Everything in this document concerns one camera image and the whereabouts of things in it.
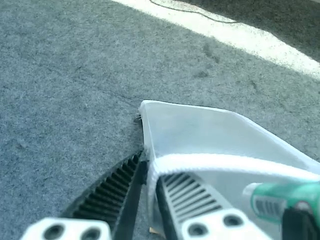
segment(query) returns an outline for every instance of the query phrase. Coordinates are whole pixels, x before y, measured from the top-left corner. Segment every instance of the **white label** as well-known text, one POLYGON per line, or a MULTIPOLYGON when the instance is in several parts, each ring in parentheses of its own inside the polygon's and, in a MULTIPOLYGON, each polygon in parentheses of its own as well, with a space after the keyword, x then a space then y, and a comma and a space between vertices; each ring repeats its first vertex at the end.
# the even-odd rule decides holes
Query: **white label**
POLYGON ((272 196, 254 196, 253 209, 261 217, 281 220, 287 200, 272 196))

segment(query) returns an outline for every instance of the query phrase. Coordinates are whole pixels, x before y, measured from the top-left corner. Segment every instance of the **green marker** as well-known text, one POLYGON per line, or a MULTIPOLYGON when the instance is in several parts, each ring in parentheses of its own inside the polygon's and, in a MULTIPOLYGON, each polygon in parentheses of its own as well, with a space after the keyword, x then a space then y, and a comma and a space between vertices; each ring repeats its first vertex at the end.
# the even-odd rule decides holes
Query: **green marker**
POLYGON ((281 224, 285 209, 293 207, 310 213, 320 226, 320 183, 251 183, 242 192, 254 214, 281 224))

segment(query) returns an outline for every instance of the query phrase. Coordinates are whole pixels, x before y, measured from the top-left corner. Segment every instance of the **black cable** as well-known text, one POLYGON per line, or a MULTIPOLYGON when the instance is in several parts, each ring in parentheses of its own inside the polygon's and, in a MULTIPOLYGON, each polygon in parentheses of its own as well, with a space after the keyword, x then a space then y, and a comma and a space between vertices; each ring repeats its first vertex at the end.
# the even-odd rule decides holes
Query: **black cable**
POLYGON ((183 13, 190 13, 190 14, 199 14, 209 20, 212 20, 212 21, 215 21, 217 23, 222 23, 222 24, 238 24, 239 22, 238 21, 233 21, 233 22, 228 22, 228 21, 220 21, 220 20, 215 20, 207 15, 204 15, 203 13, 201 12, 198 12, 198 11, 190 11, 190 10, 182 10, 182 9, 176 9, 176 8, 173 8, 173 7, 170 7, 170 6, 163 6, 159 3, 156 3, 154 2, 153 0, 149 0, 152 4, 154 5, 157 5, 159 7, 162 7, 162 8, 165 8, 165 9, 170 9, 170 10, 174 10, 174 11, 179 11, 179 12, 183 12, 183 13))

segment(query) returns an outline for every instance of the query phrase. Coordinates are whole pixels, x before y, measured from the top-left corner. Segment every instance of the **translucent plastic scoop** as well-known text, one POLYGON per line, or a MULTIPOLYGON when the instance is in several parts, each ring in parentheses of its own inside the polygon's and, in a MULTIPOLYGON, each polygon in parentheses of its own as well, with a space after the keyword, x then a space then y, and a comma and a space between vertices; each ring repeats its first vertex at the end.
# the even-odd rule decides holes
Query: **translucent plastic scoop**
POLYGON ((160 233, 163 229, 154 187, 161 175, 181 171, 198 174, 273 239, 280 239, 279 226, 250 215, 242 205, 243 189, 255 182, 319 179, 318 162, 235 112, 149 100, 141 103, 139 112, 150 159, 149 221, 160 233))

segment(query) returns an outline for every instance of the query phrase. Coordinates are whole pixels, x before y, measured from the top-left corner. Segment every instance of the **screw hole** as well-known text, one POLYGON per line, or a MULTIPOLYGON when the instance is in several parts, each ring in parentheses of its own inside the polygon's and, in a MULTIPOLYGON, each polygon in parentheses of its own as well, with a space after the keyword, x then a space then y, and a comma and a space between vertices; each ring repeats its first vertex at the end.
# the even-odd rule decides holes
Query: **screw hole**
POLYGON ((62 236, 63 232, 64 227, 62 225, 53 225, 44 232, 44 238, 46 240, 56 240, 62 236))
POLYGON ((204 236, 208 233, 208 229, 203 224, 195 223, 189 227, 188 232, 189 232, 189 235, 192 237, 204 236))
POLYGON ((236 215, 228 215, 223 219, 224 224, 227 227, 240 226, 243 224, 243 221, 240 217, 236 215))
POLYGON ((98 228, 90 228, 82 234, 81 240, 98 240, 100 238, 100 230, 98 228))

